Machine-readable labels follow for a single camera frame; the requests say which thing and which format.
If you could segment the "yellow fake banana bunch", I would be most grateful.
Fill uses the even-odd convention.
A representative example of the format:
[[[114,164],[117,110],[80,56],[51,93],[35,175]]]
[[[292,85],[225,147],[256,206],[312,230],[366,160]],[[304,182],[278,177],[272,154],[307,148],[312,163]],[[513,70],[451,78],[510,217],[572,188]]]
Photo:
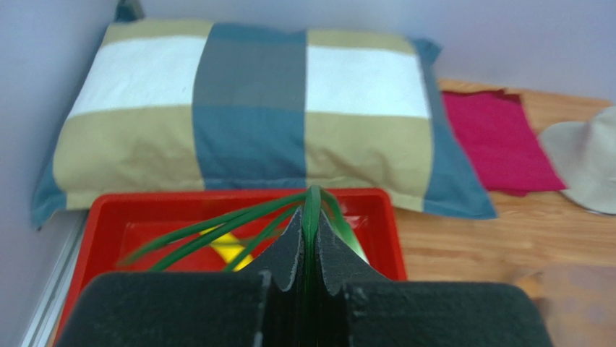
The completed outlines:
[[[236,238],[233,234],[224,234],[210,242],[208,246],[212,248],[227,265],[230,265],[245,250],[242,239]],[[235,265],[233,271],[237,272],[242,270],[253,260],[254,257],[249,253]]]

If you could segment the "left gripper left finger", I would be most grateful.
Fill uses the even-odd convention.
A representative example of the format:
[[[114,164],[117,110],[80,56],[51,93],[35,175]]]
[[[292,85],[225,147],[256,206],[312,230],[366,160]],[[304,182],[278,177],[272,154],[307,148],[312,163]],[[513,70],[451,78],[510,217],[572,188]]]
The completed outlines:
[[[298,346],[302,212],[239,272],[112,272],[80,294],[58,346]]]

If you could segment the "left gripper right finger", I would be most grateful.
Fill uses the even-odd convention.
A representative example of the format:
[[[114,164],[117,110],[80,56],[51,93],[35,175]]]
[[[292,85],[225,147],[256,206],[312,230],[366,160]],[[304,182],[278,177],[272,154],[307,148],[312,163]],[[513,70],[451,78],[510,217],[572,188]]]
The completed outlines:
[[[315,235],[321,346],[550,346],[532,300],[505,283],[394,281],[355,254],[325,215]]]

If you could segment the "clear zip top bag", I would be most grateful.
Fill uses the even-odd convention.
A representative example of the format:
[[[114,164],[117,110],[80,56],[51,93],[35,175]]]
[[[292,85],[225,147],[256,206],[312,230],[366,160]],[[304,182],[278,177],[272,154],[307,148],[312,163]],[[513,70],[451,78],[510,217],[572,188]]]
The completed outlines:
[[[615,345],[615,268],[555,264],[514,280],[537,305],[554,346]]]

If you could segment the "fake green onion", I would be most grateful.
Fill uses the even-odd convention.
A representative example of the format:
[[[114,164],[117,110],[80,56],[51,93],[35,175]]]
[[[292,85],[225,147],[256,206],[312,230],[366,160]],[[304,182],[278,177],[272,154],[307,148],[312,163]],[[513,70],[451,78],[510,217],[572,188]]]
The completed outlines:
[[[156,261],[146,272],[231,273],[246,255],[251,253],[255,261],[278,240],[287,227],[285,214],[295,209],[302,212],[301,237],[304,251],[299,293],[301,335],[298,346],[321,346],[315,333],[315,302],[318,297],[315,291],[315,235],[321,215],[327,217],[335,235],[367,263],[364,250],[343,217],[338,200],[321,187],[313,186],[291,196],[234,210],[164,234],[138,247],[122,259],[120,265],[132,265],[155,251],[174,246],[174,251]],[[242,239],[245,246],[245,250],[230,265],[208,246],[224,234],[233,234]]]

